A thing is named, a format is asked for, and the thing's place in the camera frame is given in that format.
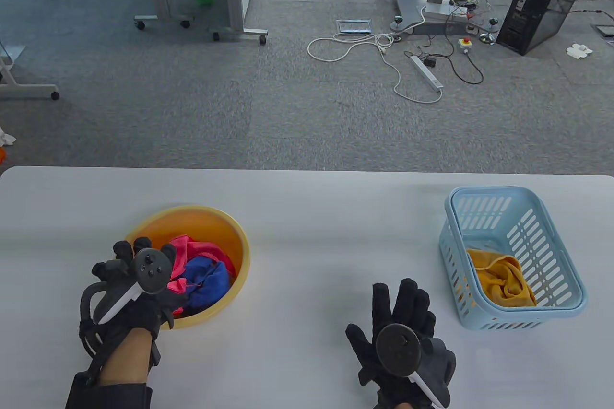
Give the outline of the person's left hand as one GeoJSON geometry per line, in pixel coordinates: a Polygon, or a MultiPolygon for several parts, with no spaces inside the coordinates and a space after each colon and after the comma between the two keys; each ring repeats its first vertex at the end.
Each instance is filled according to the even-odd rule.
{"type": "Polygon", "coordinates": [[[79,336],[94,346],[114,328],[144,328],[156,338],[163,323],[173,325],[173,313],[185,301],[168,288],[177,251],[171,244],[155,249],[147,237],[113,246],[114,258],[92,268],[98,282],[88,286],[80,301],[79,336]]]}

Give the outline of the person's right hand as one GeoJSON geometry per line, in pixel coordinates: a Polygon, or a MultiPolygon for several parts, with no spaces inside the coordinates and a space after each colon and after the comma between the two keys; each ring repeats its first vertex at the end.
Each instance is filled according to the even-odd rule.
{"type": "Polygon", "coordinates": [[[448,385],[456,369],[456,356],[434,336],[436,316],[429,309],[428,293],[417,283],[401,280],[394,306],[389,288],[372,288],[372,339],[356,324],[345,334],[360,363],[359,383],[378,385],[378,408],[447,408],[448,385]]]}

